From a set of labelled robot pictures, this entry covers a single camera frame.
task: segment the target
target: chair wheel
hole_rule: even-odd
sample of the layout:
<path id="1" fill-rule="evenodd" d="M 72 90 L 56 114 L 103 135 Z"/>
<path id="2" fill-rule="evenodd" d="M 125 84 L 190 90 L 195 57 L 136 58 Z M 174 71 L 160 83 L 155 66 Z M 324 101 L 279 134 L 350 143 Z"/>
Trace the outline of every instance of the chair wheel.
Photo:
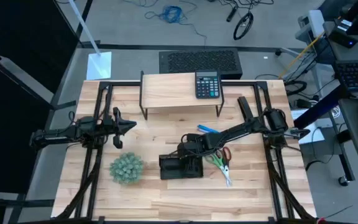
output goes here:
<path id="1" fill-rule="evenodd" d="M 283 53 L 280 49 L 277 49 L 276 52 L 274 53 L 276 56 L 280 56 L 281 53 Z"/>
<path id="2" fill-rule="evenodd" d="M 348 181 L 345 176 L 342 176 L 342 177 L 338 178 L 338 182 L 341 186 L 346 187 L 349 185 L 350 181 Z"/>

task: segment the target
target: blue pen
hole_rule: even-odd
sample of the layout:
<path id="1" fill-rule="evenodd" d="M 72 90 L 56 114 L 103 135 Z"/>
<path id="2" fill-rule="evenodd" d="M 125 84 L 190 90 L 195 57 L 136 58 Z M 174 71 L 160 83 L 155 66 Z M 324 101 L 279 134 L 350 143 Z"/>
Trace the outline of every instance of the blue pen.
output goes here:
<path id="1" fill-rule="evenodd" d="M 200 129 L 202 129 L 202 130 L 205 130 L 205 131 L 208 131 L 208 132 L 212 132 L 212 133 L 219 133 L 219 131 L 217 131 L 217 130 L 213 130 L 213 129 L 211 129 L 211 128 L 208 128 L 208 127 L 206 127 L 206 126 L 204 126 L 204 125 L 198 125 L 197 126 L 197 128 L 200 128 Z"/>

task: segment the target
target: blue cable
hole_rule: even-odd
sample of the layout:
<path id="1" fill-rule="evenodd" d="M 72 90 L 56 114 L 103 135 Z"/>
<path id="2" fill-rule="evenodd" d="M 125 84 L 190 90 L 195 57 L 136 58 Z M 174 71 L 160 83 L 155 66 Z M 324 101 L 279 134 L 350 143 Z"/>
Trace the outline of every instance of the blue cable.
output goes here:
<path id="1" fill-rule="evenodd" d="M 133 3 L 135 4 L 136 6 L 140 6 L 140 7 L 152 7 L 155 5 L 155 3 L 157 3 L 159 0 L 156 0 L 153 4 L 149 5 L 149 6 L 146 6 L 147 4 L 147 0 L 145 0 L 145 3 L 144 4 L 141 4 L 140 3 L 140 0 L 139 0 L 139 3 L 137 4 L 136 2 L 132 2 L 130 0 L 123 0 L 125 2 L 130 2 L 130 3 Z M 183 1 L 183 0 L 180 0 L 180 2 L 184 2 L 184 3 L 188 3 L 188 4 L 191 4 L 194 6 L 193 9 L 189 10 L 188 12 L 186 12 L 186 14 L 196 10 L 198 7 L 196 4 L 192 3 L 192 2 L 188 2 L 188 1 Z M 194 32 L 203 37 L 204 38 L 204 46 L 206 46 L 206 39 L 207 39 L 207 36 L 203 35 L 203 34 L 200 34 L 196 27 L 194 26 L 194 24 L 192 23 L 183 23 L 183 21 L 187 20 L 188 18 L 186 17 L 186 14 L 183 12 L 183 10 L 181 9 L 181 7 L 179 6 L 164 6 L 163 9 L 162 9 L 162 13 L 160 14 L 157 14 L 155 13 L 154 11 L 149 11 L 149 12 L 146 12 L 144 14 L 144 17 L 146 19 L 151 19 L 153 17 L 158 17 L 159 19 L 169 23 L 169 24 L 172 24 L 172 23 L 177 23 L 179 25 L 184 25 L 184 26 L 192 26 L 192 28 L 194 29 Z"/>

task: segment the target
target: green scissors handle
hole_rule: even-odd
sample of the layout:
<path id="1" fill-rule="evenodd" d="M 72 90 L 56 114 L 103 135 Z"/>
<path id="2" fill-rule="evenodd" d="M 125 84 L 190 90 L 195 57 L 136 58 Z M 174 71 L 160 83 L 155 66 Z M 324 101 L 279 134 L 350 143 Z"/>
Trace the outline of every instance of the green scissors handle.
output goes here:
<path id="1" fill-rule="evenodd" d="M 220 150 L 216 151 L 214 154 L 206 156 L 205 159 L 207 162 L 215 164 L 219 168 L 223 166 L 223 155 Z"/>

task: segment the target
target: scissors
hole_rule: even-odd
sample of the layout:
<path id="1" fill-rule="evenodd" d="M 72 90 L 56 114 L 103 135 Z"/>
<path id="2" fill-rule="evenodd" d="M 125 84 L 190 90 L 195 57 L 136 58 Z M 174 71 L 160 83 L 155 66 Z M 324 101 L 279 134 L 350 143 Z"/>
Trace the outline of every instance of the scissors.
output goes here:
<path id="1" fill-rule="evenodd" d="M 205 157 L 206 161 L 216 165 L 226 178 L 226 185 L 231 186 L 232 182 L 229 177 L 229 161 L 231 160 L 231 152 L 228 147 L 223 150 L 217 150 L 214 154 Z"/>

